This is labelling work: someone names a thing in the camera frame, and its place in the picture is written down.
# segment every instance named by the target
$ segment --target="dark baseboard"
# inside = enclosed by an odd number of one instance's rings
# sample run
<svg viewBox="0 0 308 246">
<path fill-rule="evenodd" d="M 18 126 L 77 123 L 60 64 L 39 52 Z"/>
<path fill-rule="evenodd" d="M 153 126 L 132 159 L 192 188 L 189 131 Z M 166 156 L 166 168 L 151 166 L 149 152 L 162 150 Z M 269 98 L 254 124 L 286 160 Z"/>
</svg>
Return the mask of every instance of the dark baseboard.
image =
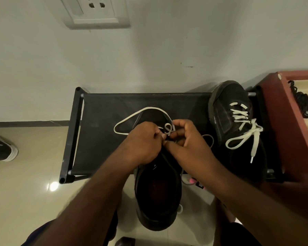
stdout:
<svg viewBox="0 0 308 246">
<path fill-rule="evenodd" d="M 28 122 L 0 122 L 0 128 L 12 127 L 62 127 L 68 126 L 70 121 L 28 121 Z"/>
</svg>

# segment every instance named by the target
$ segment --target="electrical outlet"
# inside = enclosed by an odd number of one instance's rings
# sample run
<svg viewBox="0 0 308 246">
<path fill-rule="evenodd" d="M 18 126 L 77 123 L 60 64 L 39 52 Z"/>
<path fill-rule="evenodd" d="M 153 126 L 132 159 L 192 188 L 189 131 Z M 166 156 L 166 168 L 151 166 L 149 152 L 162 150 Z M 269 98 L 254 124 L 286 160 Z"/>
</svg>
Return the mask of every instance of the electrical outlet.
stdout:
<svg viewBox="0 0 308 246">
<path fill-rule="evenodd" d="M 61 0 L 71 21 L 71 29 L 113 28 L 129 26 L 125 0 Z"/>
</svg>

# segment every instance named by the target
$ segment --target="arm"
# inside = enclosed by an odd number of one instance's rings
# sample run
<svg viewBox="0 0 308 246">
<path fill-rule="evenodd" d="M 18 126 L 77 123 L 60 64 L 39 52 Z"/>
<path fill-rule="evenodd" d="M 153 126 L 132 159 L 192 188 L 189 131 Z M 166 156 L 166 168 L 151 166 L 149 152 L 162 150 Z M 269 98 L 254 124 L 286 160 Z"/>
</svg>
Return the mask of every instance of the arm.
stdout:
<svg viewBox="0 0 308 246">
<path fill-rule="evenodd" d="M 182 129 L 164 146 L 178 163 L 197 178 L 243 223 L 263 246 L 308 245 L 308 221 L 224 168 L 193 123 L 174 120 Z"/>
<path fill-rule="evenodd" d="M 165 136 L 154 123 L 136 126 L 34 245 L 102 245 L 129 174 L 158 155 Z"/>
</svg>

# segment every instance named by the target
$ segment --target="black cord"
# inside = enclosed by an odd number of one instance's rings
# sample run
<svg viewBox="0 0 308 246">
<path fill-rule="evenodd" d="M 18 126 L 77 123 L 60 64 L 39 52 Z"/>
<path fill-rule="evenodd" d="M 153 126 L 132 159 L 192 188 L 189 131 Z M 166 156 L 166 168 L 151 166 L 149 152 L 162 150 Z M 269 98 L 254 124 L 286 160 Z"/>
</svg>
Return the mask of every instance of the black cord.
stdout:
<svg viewBox="0 0 308 246">
<path fill-rule="evenodd" d="M 308 118 L 308 95 L 301 91 L 298 92 L 298 88 L 294 86 L 293 80 L 288 81 L 288 83 L 290 84 L 291 92 L 299 106 L 302 117 Z"/>
</svg>

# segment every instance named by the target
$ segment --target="wall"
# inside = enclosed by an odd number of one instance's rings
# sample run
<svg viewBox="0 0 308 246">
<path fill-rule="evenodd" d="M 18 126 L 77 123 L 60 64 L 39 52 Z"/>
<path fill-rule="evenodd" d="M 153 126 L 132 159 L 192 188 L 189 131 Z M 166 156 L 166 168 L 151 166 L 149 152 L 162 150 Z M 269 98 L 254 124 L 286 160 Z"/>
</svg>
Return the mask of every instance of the wall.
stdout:
<svg viewBox="0 0 308 246">
<path fill-rule="evenodd" d="M 129 29 L 69 30 L 0 0 L 0 121 L 68 120 L 74 88 L 207 91 L 308 69 L 308 0 L 126 0 Z"/>
</svg>

